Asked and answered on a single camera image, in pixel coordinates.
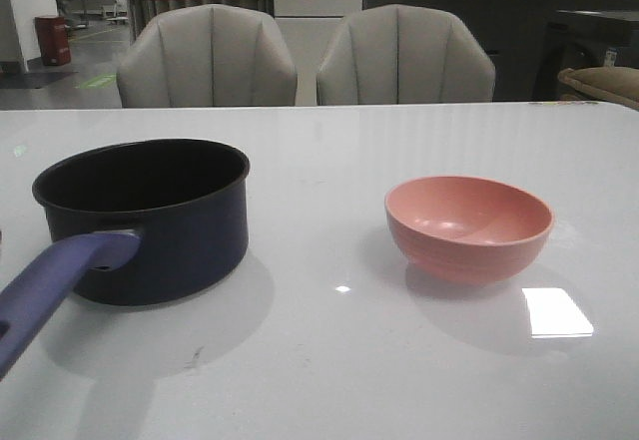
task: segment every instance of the bowl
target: bowl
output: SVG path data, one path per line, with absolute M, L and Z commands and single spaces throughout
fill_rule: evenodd
M 386 218 L 402 253 L 427 273 L 486 284 L 529 266 L 543 248 L 553 213 L 541 199 L 497 181 L 420 178 L 392 189 Z

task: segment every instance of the beige cushion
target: beige cushion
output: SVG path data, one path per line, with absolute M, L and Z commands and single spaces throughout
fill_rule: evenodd
M 564 69 L 557 79 L 591 99 L 639 110 L 639 70 L 625 67 Z
M 453 14 L 388 5 L 341 20 L 317 79 L 320 105 L 486 102 L 495 68 Z
M 125 108 L 291 106 L 298 75 L 275 19 L 208 4 L 153 18 L 117 80 Z

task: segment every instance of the saucepan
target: saucepan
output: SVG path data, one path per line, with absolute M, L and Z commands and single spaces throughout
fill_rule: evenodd
M 249 242 L 249 168 L 231 146 L 161 139 L 95 149 L 38 176 L 53 243 L 0 293 L 0 379 L 71 290 L 149 305 L 229 274 Z

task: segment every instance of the floor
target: floor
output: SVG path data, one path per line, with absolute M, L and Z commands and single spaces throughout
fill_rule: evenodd
M 128 25 L 90 19 L 70 34 L 71 63 L 33 71 L 74 74 L 40 89 L 0 89 L 0 110 L 121 108 L 113 75 L 129 46 Z

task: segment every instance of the blue handle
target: blue handle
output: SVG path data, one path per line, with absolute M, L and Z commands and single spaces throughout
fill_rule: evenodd
M 74 235 L 46 248 L 0 293 L 0 379 L 84 273 L 118 268 L 138 251 L 132 231 Z

